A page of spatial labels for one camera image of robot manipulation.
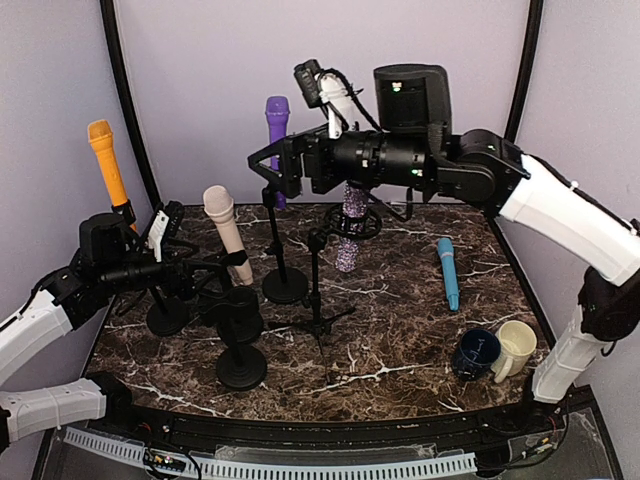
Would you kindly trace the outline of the black stand of orange microphone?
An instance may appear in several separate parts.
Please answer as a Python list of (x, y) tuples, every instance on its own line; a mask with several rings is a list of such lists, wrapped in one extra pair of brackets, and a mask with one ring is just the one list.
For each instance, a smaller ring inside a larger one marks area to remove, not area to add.
[[(170, 258), (162, 250), (162, 262), (178, 262), (181, 258)], [(159, 277), (151, 280), (145, 289), (141, 289), (138, 295), (128, 304), (116, 308), (115, 314), (122, 317), (134, 310), (150, 294), (153, 303), (146, 314), (146, 325), (156, 336), (167, 337), (179, 333), (189, 322), (190, 313), (184, 300), (177, 297), (167, 297), (157, 285)]]

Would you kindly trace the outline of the beige microphone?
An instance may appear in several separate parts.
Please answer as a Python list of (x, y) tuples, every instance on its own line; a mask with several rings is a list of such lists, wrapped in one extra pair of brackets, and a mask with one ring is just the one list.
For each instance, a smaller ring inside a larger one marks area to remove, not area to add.
[(222, 185), (213, 185), (203, 193), (204, 212), (216, 226), (226, 251), (236, 253), (244, 249), (235, 221), (234, 200)]

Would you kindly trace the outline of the black stand of purple microphone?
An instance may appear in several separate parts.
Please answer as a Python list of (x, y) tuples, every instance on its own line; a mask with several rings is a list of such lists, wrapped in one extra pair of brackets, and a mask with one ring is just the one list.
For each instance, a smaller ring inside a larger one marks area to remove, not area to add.
[(301, 301), (307, 294), (308, 279), (301, 270), (285, 264), (283, 244), (279, 237), (275, 215), (276, 192), (270, 185), (262, 190), (262, 202), (267, 209), (272, 234), (269, 252), (275, 256), (277, 262), (277, 268), (271, 270), (263, 279), (263, 295), (275, 304), (294, 304)]

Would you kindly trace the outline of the black stand of blue microphone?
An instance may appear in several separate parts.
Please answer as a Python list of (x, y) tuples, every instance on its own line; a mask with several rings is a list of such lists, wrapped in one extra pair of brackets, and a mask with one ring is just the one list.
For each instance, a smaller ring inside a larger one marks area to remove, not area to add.
[(255, 341), (239, 344), (227, 328), (221, 340), (226, 348), (216, 361), (218, 380), (234, 391), (248, 391), (257, 387), (266, 378), (267, 361), (263, 353), (253, 346)]

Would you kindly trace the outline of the orange microphone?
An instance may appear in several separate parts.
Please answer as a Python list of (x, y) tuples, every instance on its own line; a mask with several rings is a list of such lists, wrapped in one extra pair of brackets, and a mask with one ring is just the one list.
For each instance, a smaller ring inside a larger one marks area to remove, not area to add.
[(127, 224), (136, 230), (136, 217), (118, 166), (109, 122), (98, 120), (91, 123), (88, 126), (88, 140), (98, 161), (112, 210), (122, 215)]

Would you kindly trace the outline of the blue microphone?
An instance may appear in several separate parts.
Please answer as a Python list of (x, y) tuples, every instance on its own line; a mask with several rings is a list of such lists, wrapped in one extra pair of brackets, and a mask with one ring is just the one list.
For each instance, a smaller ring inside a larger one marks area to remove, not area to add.
[(451, 311), (458, 311), (460, 294), (457, 280), (453, 243), (449, 238), (441, 238), (437, 242), (437, 251), (441, 260), (446, 298)]

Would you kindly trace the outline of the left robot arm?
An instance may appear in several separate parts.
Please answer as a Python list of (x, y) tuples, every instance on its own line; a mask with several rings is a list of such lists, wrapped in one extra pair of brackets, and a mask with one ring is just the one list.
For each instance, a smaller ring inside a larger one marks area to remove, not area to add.
[[(41, 278), (25, 304), (2, 321), (1, 378), (7, 380), (122, 293), (160, 291), (171, 319), (187, 317), (186, 301), (204, 285), (196, 273), (211, 277), (222, 265), (196, 259), (195, 245), (187, 254), (165, 257), (162, 246), (174, 246), (176, 240), (155, 229), (149, 237), (158, 246), (154, 251), (117, 213), (100, 213), (83, 221), (70, 264)], [(141, 427), (141, 415), (130, 403), (129, 389), (109, 373), (26, 392), (2, 392), (1, 446), (7, 448), (36, 432), (101, 418), (120, 436), (131, 436)]]

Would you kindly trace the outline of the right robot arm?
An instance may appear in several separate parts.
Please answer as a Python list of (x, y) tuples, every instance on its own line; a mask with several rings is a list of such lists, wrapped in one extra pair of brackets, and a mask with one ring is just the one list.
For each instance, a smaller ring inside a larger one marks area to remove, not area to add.
[(323, 125), (250, 155), (251, 170), (287, 198), (308, 178), (317, 194), (348, 182), (453, 198), (540, 233), (587, 264), (576, 311), (510, 413), (534, 432), (599, 351), (639, 322), (639, 224), (610, 212), (546, 161), (485, 129), (452, 131), (448, 76), (439, 65), (374, 71), (378, 113), (364, 131)]

